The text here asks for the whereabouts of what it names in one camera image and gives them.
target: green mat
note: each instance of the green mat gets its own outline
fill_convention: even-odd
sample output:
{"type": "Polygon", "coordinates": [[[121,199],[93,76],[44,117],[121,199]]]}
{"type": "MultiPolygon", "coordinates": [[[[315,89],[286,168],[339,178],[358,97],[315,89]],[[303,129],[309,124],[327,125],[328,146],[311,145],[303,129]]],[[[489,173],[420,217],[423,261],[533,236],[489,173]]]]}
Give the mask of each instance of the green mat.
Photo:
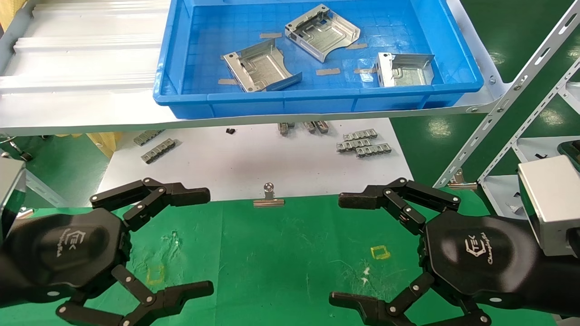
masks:
{"type": "MultiPolygon", "coordinates": [[[[462,198],[461,213],[488,213],[472,192],[454,193],[462,198]]],[[[133,234],[129,270],[154,291],[211,280],[216,293],[154,325],[362,325],[356,311],[331,306],[328,294],[393,299],[421,273],[418,238],[385,211],[340,209],[337,202],[323,196],[287,198],[282,208],[256,209],[244,200],[164,210],[133,234]]],[[[38,215],[85,211],[44,209],[38,215]]],[[[55,316],[59,304],[1,309],[0,325],[67,325],[55,316]]],[[[136,305],[118,284],[87,304],[122,314],[136,305]]],[[[555,325],[545,313],[484,310],[495,326],[555,325]]],[[[460,315],[433,291],[408,312],[418,325],[460,315]]]]}

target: metal clip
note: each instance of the metal clip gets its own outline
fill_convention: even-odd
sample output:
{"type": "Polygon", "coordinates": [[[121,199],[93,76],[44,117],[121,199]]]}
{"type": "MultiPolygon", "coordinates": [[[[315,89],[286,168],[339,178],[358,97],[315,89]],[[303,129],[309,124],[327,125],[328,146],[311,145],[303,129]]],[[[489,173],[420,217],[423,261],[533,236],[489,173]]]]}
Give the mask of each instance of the metal clip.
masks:
{"type": "Polygon", "coordinates": [[[271,207],[271,206],[284,206],[283,199],[274,199],[274,184],[268,182],[264,185],[264,199],[254,200],[254,207],[271,207]]]}

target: stamped metal bracket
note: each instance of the stamped metal bracket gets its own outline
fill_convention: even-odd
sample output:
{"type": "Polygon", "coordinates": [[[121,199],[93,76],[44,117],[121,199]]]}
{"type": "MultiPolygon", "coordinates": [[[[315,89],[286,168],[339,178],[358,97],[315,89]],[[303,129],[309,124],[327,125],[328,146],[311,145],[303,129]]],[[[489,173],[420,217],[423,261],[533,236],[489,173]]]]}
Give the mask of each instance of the stamped metal bracket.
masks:
{"type": "Polygon", "coordinates": [[[273,91],[302,80],[302,73],[292,75],[284,66],[284,55],[276,48],[276,39],[223,56],[227,68],[244,92],[273,91]]]}
{"type": "Polygon", "coordinates": [[[324,62],[330,51],[358,40],[361,30],[320,4],[286,24],[284,33],[318,61],[324,62]]]}
{"type": "Polygon", "coordinates": [[[376,73],[381,87],[431,85],[434,55],[394,55],[380,52],[376,58],[376,73]]]}

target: blue plastic tray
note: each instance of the blue plastic tray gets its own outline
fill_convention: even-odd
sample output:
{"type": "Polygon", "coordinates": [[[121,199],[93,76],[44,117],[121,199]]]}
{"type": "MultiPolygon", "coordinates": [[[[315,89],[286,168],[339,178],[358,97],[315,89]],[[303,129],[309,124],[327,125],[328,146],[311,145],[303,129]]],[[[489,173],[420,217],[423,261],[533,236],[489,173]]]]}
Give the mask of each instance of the blue plastic tray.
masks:
{"type": "Polygon", "coordinates": [[[483,86],[445,0],[172,0],[159,59],[153,97],[185,119],[446,107],[483,86]],[[284,35],[287,23],[321,3],[359,27],[356,44],[368,47],[340,48],[320,63],[282,36],[276,46],[302,82],[254,93],[218,84],[232,78],[221,55],[264,41],[261,33],[284,35]],[[378,52],[435,55],[432,84],[380,88],[376,74],[354,72],[372,68],[378,52]],[[316,75],[328,68],[341,73],[316,75]]]}

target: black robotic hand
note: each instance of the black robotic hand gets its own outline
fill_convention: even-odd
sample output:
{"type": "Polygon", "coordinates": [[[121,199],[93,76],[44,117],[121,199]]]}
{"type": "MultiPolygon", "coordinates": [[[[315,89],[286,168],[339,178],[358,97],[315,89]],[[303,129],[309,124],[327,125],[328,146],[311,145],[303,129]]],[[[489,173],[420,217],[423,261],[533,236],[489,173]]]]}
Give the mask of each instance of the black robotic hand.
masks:
{"type": "Polygon", "coordinates": [[[579,259],[544,255],[527,220],[461,215],[460,202],[454,195],[404,178],[367,186],[362,193],[340,194],[340,207],[384,208],[419,235],[423,274],[392,302],[333,292],[330,304],[358,310],[365,325],[412,326],[404,313],[431,288],[465,315],[430,326],[489,325],[491,319],[478,303],[580,316],[579,259]],[[405,200],[440,214],[427,221],[405,200]]]}
{"type": "Polygon", "coordinates": [[[207,188],[185,189],[147,178],[90,198],[94,210],[16,220],[0,246],[0,307],[69,298],[56,314],[74,325],[148,326],[179,314],[189,299],[213,294],[210,281],[152,293],[126,268],[130,231],[138,231],[168,205],[205,204],[207,188]],[[111,211],[138,202],[123,219],[111,211]],[[115,282],[140,304],[127,316],[83,307],[115,282]]]}

